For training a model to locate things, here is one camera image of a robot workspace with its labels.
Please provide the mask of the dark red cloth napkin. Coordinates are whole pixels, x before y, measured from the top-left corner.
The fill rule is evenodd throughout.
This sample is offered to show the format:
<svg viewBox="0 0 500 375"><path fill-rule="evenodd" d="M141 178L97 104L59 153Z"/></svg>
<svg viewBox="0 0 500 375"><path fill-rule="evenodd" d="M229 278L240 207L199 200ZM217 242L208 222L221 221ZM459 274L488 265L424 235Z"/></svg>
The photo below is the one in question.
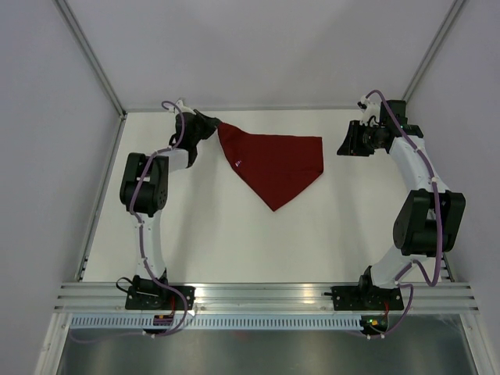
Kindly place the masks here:
<svg viewBox="0 0 500 375"><path fill-rule="evenodd" d="M218 137L232 170L274 212L323 174L321 137L250 134L228 123Z"/></svg>

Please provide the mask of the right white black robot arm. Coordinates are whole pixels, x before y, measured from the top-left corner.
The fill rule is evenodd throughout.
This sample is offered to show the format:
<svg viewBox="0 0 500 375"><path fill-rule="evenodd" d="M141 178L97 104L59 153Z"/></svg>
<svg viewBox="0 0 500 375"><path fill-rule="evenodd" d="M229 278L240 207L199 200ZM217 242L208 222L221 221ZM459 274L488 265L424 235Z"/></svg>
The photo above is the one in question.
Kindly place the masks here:
<svg viewBox="0 0 500 375"><path fill-rule="evenodd" d="M403 278L414 266L422 268L427 259L440 262L453 249L466 199L434 170L423 132L409 124L404 101L376 104L363 97L358 106L362 119L350 122L337 154L368 157L385 150L409 192L393 225L393 245L367 267L356 286L333 287L331 299L337 311L402 311Z"/></svg>

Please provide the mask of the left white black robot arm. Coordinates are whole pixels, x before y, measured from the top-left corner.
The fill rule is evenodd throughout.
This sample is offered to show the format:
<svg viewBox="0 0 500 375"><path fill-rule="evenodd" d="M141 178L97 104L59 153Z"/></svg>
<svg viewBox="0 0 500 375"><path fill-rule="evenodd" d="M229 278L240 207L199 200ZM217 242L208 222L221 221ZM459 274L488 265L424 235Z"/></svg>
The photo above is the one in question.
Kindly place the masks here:
<svg viewBox="0 0 500 375"><path fill-rule="evenodd" d="M165 148L150 155L132 152L127 157L120 202L134 220L136 276L151 283L145 288L143 299L153 309L166 307L173 290L168 284L160 234L170 175L194 165L198 144L212 137L221 123L197 109L182 109L176 115L175 132Z"/></svg>

